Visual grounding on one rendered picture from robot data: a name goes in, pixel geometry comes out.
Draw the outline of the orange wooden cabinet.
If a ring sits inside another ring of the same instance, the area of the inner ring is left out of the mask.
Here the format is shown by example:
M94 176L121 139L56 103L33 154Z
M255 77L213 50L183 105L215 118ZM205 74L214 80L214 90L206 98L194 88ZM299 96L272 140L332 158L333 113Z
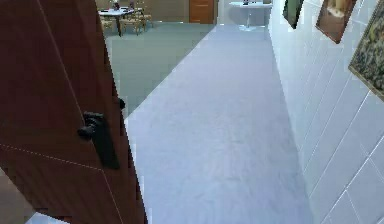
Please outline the orange wooden cabinet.
M189 0L189 21L191 23L212 24L214 0Z

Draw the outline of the tan wooden chair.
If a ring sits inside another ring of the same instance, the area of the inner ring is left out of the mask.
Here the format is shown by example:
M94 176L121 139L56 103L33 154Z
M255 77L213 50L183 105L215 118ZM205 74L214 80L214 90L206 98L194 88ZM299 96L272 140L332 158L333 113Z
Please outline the tan wooden chair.
M101 20L101 24L102 24L102 30L105 31L107 29L110 29L112 30L113 29L113 20L111 17L104 17L104 16L101 16L100 17L100 20Z
M136 34L139 34L141 30L146 30L147 23L154 26L152 15L146 14L143 8L126 9L124 10L123 17L120 19L120 24L124 30L131 26Z

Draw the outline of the white dining table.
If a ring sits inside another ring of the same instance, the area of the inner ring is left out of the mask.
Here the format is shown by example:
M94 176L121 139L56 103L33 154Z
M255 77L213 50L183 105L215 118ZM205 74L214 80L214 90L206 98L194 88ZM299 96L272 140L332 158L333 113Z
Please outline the white dining table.
M122 36L120 20L123 16L132 14L133 12L134 12L134 9L129 9L127 7L120 7L119 9L99 10L98 14L102 18L113 18L116 22L118 35Z

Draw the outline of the dark green framed picture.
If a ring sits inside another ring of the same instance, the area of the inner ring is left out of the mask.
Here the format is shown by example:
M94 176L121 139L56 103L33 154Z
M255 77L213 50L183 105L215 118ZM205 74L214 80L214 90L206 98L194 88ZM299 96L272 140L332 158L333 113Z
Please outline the dark green framed picture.
M283 17L292 29L297 28L303 2L304 0L285 0Z

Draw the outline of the brown wooden room door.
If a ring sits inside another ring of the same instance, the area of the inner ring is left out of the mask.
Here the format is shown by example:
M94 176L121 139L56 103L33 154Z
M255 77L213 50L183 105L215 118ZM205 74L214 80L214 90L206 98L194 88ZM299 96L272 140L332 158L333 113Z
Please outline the brown wooden room door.
M0 224L148 224L95 0L0 0ZM118 170L77 130L102 113Z

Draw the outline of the brown framed picture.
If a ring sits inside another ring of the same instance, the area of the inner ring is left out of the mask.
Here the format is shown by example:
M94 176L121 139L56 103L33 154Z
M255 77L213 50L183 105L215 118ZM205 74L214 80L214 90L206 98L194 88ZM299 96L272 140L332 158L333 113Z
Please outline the brown framed picture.
M357 0L324 0L315 27L339 44Z

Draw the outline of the gold framed mottled picture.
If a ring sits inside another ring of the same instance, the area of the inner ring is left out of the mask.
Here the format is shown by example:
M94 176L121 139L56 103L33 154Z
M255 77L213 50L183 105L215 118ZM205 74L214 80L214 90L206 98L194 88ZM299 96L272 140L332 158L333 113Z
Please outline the gold framed mottled picture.
M348 68L384 102L384 0L378 0Z

